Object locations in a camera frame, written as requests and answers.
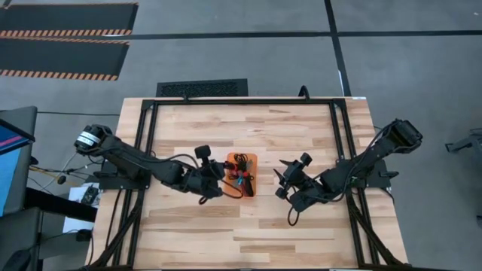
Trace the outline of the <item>orange translucent plastic bin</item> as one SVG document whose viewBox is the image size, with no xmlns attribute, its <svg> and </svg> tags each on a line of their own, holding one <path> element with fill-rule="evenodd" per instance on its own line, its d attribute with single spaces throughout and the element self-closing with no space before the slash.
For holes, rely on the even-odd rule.
<svg viewBox="0 0 482 271">
<path fill-rule="evenodd" d="M 226 169 L 223 191 L 231 196 L 252 198 L 257 193 L 258 157 L 255 154 L 234 153 L 227 155 L 227 161 L 236 165 Z"/>
</svg>

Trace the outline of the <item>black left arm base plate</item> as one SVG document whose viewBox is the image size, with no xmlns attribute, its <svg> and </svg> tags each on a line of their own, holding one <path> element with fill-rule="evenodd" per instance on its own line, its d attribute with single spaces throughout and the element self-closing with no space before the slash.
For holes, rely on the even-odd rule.
<svg viewBox="0 0 482 271">
<path fill-rule="evenodd" d="M 143 190 L 150 186 L 151 172 L 138 166 L 121 170 L 105 160 L 101 170 L 93 176 L 99 182 L 101 190 Z"/>
</svg>

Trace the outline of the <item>black computer mouse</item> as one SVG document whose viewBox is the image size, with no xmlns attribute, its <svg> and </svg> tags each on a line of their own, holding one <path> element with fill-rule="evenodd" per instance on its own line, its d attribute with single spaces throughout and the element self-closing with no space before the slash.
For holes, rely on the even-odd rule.
<svg viewBox="0 0 482 271">
<path fill-rule="evenodd" d="M 15 251 L 2 267 L 2 271 L 26 271 L 31 261 L 29 250 Z"/>
</svg>

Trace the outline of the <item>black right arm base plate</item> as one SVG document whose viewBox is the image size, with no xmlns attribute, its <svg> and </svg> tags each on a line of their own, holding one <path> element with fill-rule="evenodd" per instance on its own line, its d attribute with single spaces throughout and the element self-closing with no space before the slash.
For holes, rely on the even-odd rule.
<svg viewBox="0 0 482 271">
<path fill-rule="evenodd" d="M 384 160 L 377 161 L 374 165 L 358 171 L 352 176 L 351 187 L 354 188 L 388 188 L 391 187 L 390 180 L 396 177 L 399 172 L 391 172 L 386 167 Z"/>
</svg>

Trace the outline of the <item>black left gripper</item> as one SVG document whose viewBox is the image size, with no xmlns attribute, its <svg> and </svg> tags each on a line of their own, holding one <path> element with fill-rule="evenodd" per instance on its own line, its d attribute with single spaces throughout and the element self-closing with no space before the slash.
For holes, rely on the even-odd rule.
<svg viewBox="0 0 482 271">
<path fill-rule="evenodd" d="M 199 169 L 188 170 L 183 178 L 183 191 L 201 195 L 206 199 L 212 199 L 223 195 L 218 182 L 224 177 L 225 169 L 235 169 L 234 163 L 224 163 L 210 160 Z"/>
</svg>

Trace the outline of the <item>black floor vent grille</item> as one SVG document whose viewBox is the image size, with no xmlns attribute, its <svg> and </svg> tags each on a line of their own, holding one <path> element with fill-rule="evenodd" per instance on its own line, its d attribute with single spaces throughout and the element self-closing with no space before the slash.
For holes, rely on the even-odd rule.
<svg viewBox="0 0 482 271">
<path fill-rule="evenodd" d="M 156 97 L 248 96 L 247 79 L 176 81 L 157 84 Z"/>
</svg>

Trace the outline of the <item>black table frame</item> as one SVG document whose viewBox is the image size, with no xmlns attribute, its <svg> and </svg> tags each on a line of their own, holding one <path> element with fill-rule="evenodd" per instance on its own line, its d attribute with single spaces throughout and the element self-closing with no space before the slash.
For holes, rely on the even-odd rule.
<svg viewBox="0 0 482 271">
<path fill-rule="evenodd" d="M 304 172 L 315 178 L 363 153 L 377 133 L 367 104 L 354 98 L 126 99 L 114 134 L 123 142 L 158 159 L 178 154 L 190 165 L 202 163 L 194 153 L 202 145 L 218 162 L 231 152 L 255 154 L 257 193 L 249 198 L 223 191 L 205 199 L 154 177 L 147 189 L 123 190 L 119 201 L 106 191 L 93 229 L 96 259 L 84 271 L 407 270 L 373 229 L 377 213 L 394 218 L 390 202 L 370 209 L 365 188 L 351 187 L 333 202 L 296 212 L 275 195 L 273 169 L 287 168 L 279 160 L 299 160 L 306 152 L 313 161 Z"/>
</svg>

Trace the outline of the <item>blue screen monitor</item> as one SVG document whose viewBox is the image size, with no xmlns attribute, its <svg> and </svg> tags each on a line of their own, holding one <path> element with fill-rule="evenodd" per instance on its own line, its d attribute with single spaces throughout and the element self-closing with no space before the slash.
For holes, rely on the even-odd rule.
<svg viewBox="0 0 482 271">
<path fill-rule="evenodd" d="M 20 158 L 20 149 L 34 141 L 33 135 L 0 118 L 0 217 L 5 215 L 5 206 Z"/>
</svg>

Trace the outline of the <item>white paper sheet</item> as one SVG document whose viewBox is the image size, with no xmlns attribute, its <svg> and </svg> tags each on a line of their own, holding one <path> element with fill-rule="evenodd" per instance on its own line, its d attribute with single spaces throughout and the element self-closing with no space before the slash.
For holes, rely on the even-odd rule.
<svg viewBox="0 0 482 271">
<path fill-rule="evenodd" d="M 69 191 L 69 200 L 74 202 L 81 202 L 84 194 L 87 192 L 88 188 L 96 188 L 99 193 L 98 183 L 87 183 L 82 184 L 80 187 L 72 187 Z M 65 217 L 63 223 L 63 233 L 69 233 L 74 230 L 92 230 L 94 226 L 93 222 L 82 221 L 76 218 Z"/>
</svg>

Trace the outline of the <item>small black device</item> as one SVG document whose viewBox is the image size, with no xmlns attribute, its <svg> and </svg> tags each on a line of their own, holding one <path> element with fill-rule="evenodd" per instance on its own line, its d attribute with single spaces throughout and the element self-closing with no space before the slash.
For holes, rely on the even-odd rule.
<svg viewBox="0 0 482 271">
<path fill-rule="evenodd" d="M 97 206 L 99 203 L 99 189 L 89 186 L 81 198 L 81 203 L 88 206 Z"/>
</svg>

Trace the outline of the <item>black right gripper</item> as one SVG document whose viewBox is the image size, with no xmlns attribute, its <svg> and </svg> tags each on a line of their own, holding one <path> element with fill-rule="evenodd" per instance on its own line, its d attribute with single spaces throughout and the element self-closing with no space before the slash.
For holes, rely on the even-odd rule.
<svg viewBox="0 0 482 271">
<path fill-rule="evenodd" d="M 283 173 L 273 169 L 279 179 L 279 188 L 276 190 L 275 195 L 280 199 L 288 199 L 288 190 L 297 188 L 297 191 L 293 194 L 295 198 L 312 199 L 313 184 L 311 177 L 304 172 L 306 166 L 301 161 L 279 160 L 279 162 L 287 166 L 287 168 Z"/>
</svg>

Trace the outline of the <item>black hazard-striped floor mat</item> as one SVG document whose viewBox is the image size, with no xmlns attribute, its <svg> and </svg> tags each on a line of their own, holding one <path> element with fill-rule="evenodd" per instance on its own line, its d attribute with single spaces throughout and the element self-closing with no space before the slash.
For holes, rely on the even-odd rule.
<svg viewBox="0 0 482 271">
<path fill-rule="evenodd" d="M 0 7 L 0 37 L 128 35 L 137 2 L 7 5 Z"/>
<path fill-rule="evenodd" d="M 116 81 L 126 41 L 0 37 L 0 76 Z"/>
</svg>

